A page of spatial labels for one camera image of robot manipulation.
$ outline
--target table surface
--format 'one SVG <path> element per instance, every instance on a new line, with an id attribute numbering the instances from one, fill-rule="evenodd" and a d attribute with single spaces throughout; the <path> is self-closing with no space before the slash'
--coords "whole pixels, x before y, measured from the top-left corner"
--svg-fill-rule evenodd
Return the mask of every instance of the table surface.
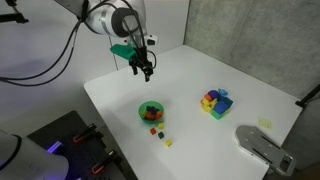
<path id="1" fill-rule="evenodd" d="M 282 144 L 301 112 L 297 98 L 188 46 L 158 55 L 150 82 L 139 73 L 124 68 L 84 87 L 140 180 L 262 179 L 268 166 L 239 148 L 236 128 L 268 119 L 272 129 L 260 129 Z M 218 88 L 234 101 L 219 121 L 200 107 L 204 94 Z M 170 148 L 138 116 L 149 100 L 164 106 Z"/>

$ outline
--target toy block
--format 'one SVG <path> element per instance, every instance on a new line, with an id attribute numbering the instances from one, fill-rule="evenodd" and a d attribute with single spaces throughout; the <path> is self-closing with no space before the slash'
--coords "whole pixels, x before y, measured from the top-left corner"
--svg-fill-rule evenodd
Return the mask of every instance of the toy block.
<path id="1" fill-rule="evenodd" d="M 153 119 L 154 116 L 151 114 L 151 112 L 146 112 L 146 118 L 147 119 Z"/>
<path id="2" fill-rule="evenodd" d="M 153 116 L 155 116 L 155 115 L 157 115 L 157 111 L 151 111 L 151 115 L 153 115 Z"/>
<path id="3" fill-rule="evenodd" d="M 145 117 L 146 116 L 146 111 L 141 113 L 141 117 Z"/>
<path id="4" fill-rule="evenodd" d="M 210 112 L 212 110 L 211 106 L 206 106 L 206 105 L 202 105 L 202 109 L 205 111 L 205 112 Z"/>
<path id="5" fill-rule="evenodd" d="M 219 120 L 219 119 L 223 116 L 223 114 L 218 114 L 218 113 L 215 112 L 214 110 L 211 111 L 211 115 L 212 115 L 214 118 L 216 118 L 217 120 Z"/>
<path id="6" fill-rule="evenodd" d="M 224 89 L 218 89 L 218 92 L 222 97 L 228 96 L 228 92 Z"/>
<path id="7" fill-rule="evenodd" d="M 162 114 L 163 114 L 163 112 L 158 111 L 157 114 L 156 114 L 156 119 L 161 118 L 161 117 L 162 117 Z"/>
<path id="8" fill-rule="evenodd" d="M 152 110 L 151 106 L 147 106 L 146 110 L 150 112 Z"/>
<path id="9" fill-rule="evenodd" d="M 214 106 L 217 104 L 217 102 L 218 102 L 218 100 L 217 100 L 217 99 L 214 99 L 213 101 L 211 101 L 211 102 L 209 103 L 209 105 L 211 106 L 212 109 L 213 109 Z"/>
<path id="10" fill-rule="evenodd" d="M 159 137 L 159 139 L 164 138 L 164 134 L 163 134 L 163 132 L 159 132 L 159 133 L 158 133 L 158 137 Z"/>
<path id="11" fill-rule="evenodd" d="M 218 91 L 216 91 L 216 90 L 211 90 L 211 91 L 209 91 L 208 92 L 208 95 L 211 97 L 211 99 L 218 99 L 218 101 L 220 100 L 220 98 L 221 98 L 221 95 L 219 94 L 219 92 Z"/>
<path id="12" fill-rule="evenodd" d="M 210 102 L 209 102 L 209 100 L 204 98 L 204 99 L 202 99 L 201 103 L 202 103 L 202 105 L 208 106 Z"/>
<path id="13" fill-rule="evenodd" d="M 213 110 L 218 114 L 224 113 L 227 109 L 228 109 L 228 106 L 221 101 L 218 102 L 213 108 Z"/>
<path id="14" fill-rule="evenodd" d="M 223 102 L 225 105 L 228 106 L 228 108 L 230 108 L 233 103 L 233 101 L 227 97 L 221 97 L 220 102 Z"/>
<path id="15" fill-rule="evenodd" d="M 208 101 L 212 101 L 211 96 L 209 94 L 204 95 L 204 98 Z"/>
<path id="16" fill-rule="evenodd" d="M 164 128 L 164 124 L 163 124 L 163 123 L 159 123 L 159 124 L 158 124 L 158 128 L 159 128 L 159 129 L 163 129 L 163 128 Z"/>
<path id="17" fill-rule="evenodd" d="M 155 133 L 157 133 L 157 131 L 156 131 L 156 129 L 151 128 L 151 129 L 150 129 L 150 133 L 151 133 L 152 135 L 154 135 Z"/>
<path id="18" fill-rule="evenodd" d="M 228 113 L 230 112 L 230 109 L 226 110 L 224 113 L 222 114 L 218 114 L 217 112 L 215 111 L 212 111 L 211 112 L 211 115 L 216 118 L 217 120 L 219 120 L 220 118 L 222 118 L 223 116 L 227 115 Z"/>
<path id="19" fill-rule="evenodd" d="M 170 147 L 172 145 L 172 141 L 167 139 L 164 144 L 167 146 L 167 147 Z"/>

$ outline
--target red block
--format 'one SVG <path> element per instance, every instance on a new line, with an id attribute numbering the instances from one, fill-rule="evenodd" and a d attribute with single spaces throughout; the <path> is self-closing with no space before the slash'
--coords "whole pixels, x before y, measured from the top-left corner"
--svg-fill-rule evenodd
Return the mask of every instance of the red block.
<path id="1" fill-rule="evenodd" d="M 156 133 L 157 133 L 157 131 L 156 131 L 156 129 L 151 128 L 151 129 L 150 129 L 150 133 L 151 133 L 152 135 L 154 135 L 154 134 L 156 134 Z"/>

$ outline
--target green bowl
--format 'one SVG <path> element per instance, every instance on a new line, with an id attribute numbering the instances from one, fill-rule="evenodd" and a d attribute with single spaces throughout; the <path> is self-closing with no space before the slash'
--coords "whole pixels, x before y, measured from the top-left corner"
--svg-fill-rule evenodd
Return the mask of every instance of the green bowl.
<path id="1" fill-rule="evenodd" d="M 159 111 L 162 112 L 162 116 L 159 119 L 153 120 L 153 121 L 144 119 L 143 113 L 146 111 L 147 106 L 153 106 L 153 107 L 159 109 Z M 139 113 L 139 116 L 143 122 L 148 123 L 148 124 L 157 124 L 157 123 L 162 122 L 162 120 L 163 120 L 164 109 L 160 103 L 155 102 L 155 101 L 148 101 L 148 102 L 141 104 L 141 106 L 139 107 L 138 113 Z"/>

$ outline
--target yellow block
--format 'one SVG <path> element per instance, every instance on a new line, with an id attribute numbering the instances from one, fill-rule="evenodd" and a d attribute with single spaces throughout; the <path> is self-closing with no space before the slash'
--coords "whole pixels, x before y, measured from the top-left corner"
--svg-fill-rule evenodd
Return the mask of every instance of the yellow block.
<path id="1" fill-rule="evenodd" d="M 206 105 L 202 105 L 202 109 L 203 109 L 205 112 L 211 112 L 211 110 L 212 110 L 211 106 L 206 106 Z"/>
<path id="2" fill-rule="evenodd" d="M 209 106 L 209 101 L 208 101 L 208 99 L 206 99 L 206 98 L 204 98 L 204 99 L 202 99 L 202 105 L 205 105 L 205 106 Z"/>
<path id="3" fill-rule="evenodd" d="M 163 128 L 164 128 L 164 124 L 163 124 L 163 123 L 159 123 L 159 124 L 158 124 L 158 128 L 159 128 L 159 129 L 163 129 Z"/>
<path id="4" fill-rule="evenodd" d="M 218 102 L 218 100 L 217 100 L 217 98 L 216 98 L 216 99 L 214 99 L 213 101 L 211 101 L 211 102 L 209 103 L 212 109 L 213 109 L 213 107 L 217 104 L 217 102 Z"/>
<path id="5" fill-rule="evenodd" d="M 167 139 L 165 142 L 164 142 L 164 145 L 166 145 L 167 147 L 170 147 L 172 145 L 172 141 Z"/>

